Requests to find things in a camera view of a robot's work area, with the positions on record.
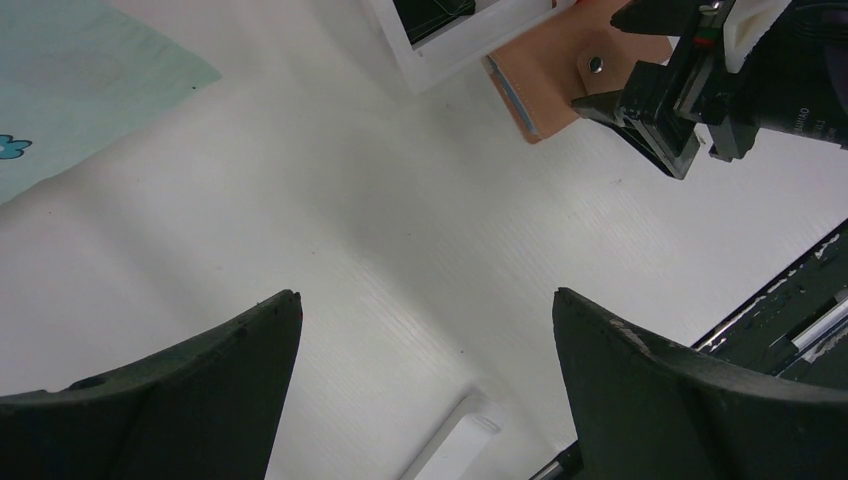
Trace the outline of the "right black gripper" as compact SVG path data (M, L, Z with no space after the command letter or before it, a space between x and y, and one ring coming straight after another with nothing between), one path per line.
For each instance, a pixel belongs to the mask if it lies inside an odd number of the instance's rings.
M632 0L610 25L681 36L694 15L696 61L673 106L671 69L638 61L623 88L577 98L572 109L677 180L700 148L696 123L724 161L743 158L762 129L846 149L846 2Z

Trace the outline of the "tan leather card holder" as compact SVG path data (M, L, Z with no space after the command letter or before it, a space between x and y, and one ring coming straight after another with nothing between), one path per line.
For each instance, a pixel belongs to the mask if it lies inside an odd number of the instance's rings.
M610 24L623 1L578 1L491 52L484 60L524 139L535 144L579 118L577 98L622 89L638 61L661 64L666 37Z

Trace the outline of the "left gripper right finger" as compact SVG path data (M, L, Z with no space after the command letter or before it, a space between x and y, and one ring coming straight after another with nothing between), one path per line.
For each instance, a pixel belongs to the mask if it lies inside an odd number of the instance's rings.
M742 368L560 288L560 369L587 479L843 479L847 394Z

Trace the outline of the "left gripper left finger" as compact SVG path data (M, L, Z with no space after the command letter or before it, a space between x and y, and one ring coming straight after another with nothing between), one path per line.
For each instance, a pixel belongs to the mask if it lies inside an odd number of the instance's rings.
M299 293L123 367L1 400L5 479L261 479L298 353Z

